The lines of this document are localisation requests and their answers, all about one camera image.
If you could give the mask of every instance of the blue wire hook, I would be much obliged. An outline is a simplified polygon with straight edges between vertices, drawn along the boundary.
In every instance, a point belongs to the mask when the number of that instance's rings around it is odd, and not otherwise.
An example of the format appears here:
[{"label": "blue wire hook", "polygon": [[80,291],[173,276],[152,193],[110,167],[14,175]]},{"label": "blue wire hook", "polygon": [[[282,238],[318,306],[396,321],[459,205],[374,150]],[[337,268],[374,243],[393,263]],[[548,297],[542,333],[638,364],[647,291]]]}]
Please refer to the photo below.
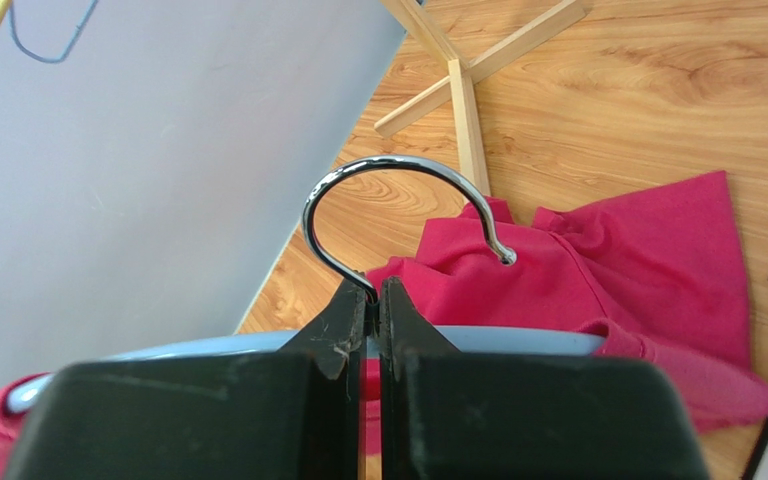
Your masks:
[{"label": "blue wire hook", "polygon": [[14,44],[17,45],[17,48],[19,48],[21,52],[25,53],[34,60],[50,64],[62,63],[67,60],[68,55],[70,55],[70,51],[73,50],[73,46],[76,45],[76,41],[79,40],[79,36],[82,35],[82,29],[85,28],[85,24],[88,23],[88,19],[91,18],[91,14],[94,13],[94,9],[97,7],[97,2],[99,2],[99,0],[91,0],[91,4],[88,5],[88,9],[85,11],[82,19],[79,21],[79,23],[76,24],[76,30],[70,37],[70,41],[68,42],[67,46],[65,46],[64,51],[58,57],[42,57],[23,46],[23,43],[17,36],[17,20],[14,13],[14,2],[12,2],[11,6],[8,8],[8,22],[11,25],[11,38],[14,40]]}]

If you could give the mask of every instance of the wooden leg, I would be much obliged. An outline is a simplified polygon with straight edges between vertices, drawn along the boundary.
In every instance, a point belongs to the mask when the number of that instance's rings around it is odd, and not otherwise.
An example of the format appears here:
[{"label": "wooden leg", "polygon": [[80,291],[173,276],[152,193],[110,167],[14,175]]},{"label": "wooden leg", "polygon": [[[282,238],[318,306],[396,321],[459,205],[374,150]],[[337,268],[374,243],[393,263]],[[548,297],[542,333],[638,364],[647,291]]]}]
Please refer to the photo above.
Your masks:
[{"label": "wooden leg", "polygon": [[467,65],[461,52],[416,0],[381,0],[381,3],[444,68],[450,60],[458,60],[464,66]]},{"label": "wooden leg", "polygon": [[482,195],[490,195],[488,167],[485,163],[482,127],[479,124],[473,80],[470,78],[470,72],[464,70],[458,60],[449,61],[449,78],[461,175],[467,177]]},{"label": "wooden leg", "polygon": [[[470,76],[473,82],[480,82],[491,76],[584,16],[585,10],[580,0],[564,0],[470,62]],[[449,77],[444,78],[393,110],[375,122],[375,131],[382,137],[389,137],[443,105],[451,95],[450,89],[447,88],[449,82]]]}]

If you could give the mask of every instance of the wall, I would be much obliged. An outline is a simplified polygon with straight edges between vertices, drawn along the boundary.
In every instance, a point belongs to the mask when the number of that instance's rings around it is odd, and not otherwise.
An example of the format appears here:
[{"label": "wall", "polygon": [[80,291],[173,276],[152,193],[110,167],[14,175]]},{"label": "wall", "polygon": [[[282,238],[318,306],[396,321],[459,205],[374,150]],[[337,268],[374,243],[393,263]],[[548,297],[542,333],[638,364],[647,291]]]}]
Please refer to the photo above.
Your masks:
[{"label": "wall", "polygon": [[[22,40],[86,5],[16,0]],[[44,65],[5,23],[0,386],[230,333],[402,38],[375,0],[101,1]]]}]

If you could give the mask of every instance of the wooden beam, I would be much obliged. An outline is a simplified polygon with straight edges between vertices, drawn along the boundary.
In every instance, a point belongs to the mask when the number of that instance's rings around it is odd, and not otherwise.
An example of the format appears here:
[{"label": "wooden beam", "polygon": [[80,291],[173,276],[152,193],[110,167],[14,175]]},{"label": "wooden beam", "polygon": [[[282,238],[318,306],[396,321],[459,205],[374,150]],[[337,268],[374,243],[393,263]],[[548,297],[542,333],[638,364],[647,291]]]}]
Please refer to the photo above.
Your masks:
[{"label": "wooden beam", "polygon": [[449,61],[449,78],[461,175],[467,177],[482,195],[488,196],[490,182],[473,80],[470,78],[470,72],[465,70],[458,60]]},{"label": "wooden beam", "polygon": [[[585,9],[580,0],[564,0],[547,10],[470,62],[473,82],[488,78],[584,16]],[[449,77],[443,78],[375,122],[375,131],[382,137],[389,137],[446,103],[451,96],[450,89],[446,88],[449,81]]]},{"label": "wooden beam", "polygon": [[446,33],[416,0],[381,0],[381,3],[444,68],[448,68],[450,60],[458,60],[464,66],[468,65]]}]

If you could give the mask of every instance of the floor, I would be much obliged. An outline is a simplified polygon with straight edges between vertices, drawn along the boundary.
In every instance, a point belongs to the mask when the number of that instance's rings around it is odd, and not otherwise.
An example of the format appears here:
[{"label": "floor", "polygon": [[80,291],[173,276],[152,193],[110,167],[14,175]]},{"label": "floor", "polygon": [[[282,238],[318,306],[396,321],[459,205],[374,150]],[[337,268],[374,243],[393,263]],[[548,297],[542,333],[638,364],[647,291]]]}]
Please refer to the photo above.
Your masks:
[{"label": "floor", "polygon": [[[429,4],[474,57],[554,0]],[[528,223],[539,205],[572,209],[727,170],[751,278],[755,368],[768,381],[768,1],[586,6],[584,20],[477,86],[493,195]],[[335,164],[403,153],[456,167],[449,104],[390,139],[372,129],[443,75],[408,39]],[[425,220],[454,216],[462,204],[454,190],[420,174],[367,174],[328,194],[317,232],[337,258],[367,270],[393,255],[411,256]],[[337,283],[296,232],[240,332],[300,327]],[[741,475],[758,432],[753,426],[701,437],[715,479]]]}]

